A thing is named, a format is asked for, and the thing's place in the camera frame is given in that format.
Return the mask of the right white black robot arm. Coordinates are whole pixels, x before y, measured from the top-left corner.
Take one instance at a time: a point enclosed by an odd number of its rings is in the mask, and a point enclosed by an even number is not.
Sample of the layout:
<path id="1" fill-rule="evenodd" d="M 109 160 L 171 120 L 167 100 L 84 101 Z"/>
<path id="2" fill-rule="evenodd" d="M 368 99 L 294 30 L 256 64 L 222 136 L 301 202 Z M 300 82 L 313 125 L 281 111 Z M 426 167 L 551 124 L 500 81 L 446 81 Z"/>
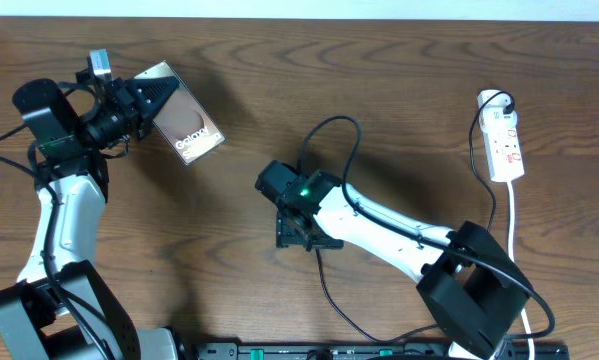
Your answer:
<path id="1" fill-rule="evenodd" d="M 312 176 L 271 161 L 256 189 L 277 208 L 276 241 L 306 250 L 350 243 L 396 267 L 456 346 L 486 359 L 499 352 L 529 299 L 530 283 L 483 227 L 453 230 L 416 221 L 365 198 L 330 173 Z"/>

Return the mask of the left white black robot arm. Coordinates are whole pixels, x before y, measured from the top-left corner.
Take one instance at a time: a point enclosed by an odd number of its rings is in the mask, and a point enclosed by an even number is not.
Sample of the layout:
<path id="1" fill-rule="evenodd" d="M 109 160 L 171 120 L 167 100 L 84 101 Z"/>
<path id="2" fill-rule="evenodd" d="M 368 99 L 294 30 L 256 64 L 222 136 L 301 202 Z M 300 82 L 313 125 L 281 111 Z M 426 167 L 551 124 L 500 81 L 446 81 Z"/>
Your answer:
<path id="1" fill-rule="evenodd" d="M 137 329 L 94 266 L 108 201 L 108 149 L 141 139 L 178 89 L 174 76 L 37 79 L 13 103 L 35 140 L 24 171 L 42 206 L 31 255 L 0 290 L 0 336 L 15 359 L 185 359 L 172 329 Z"/>

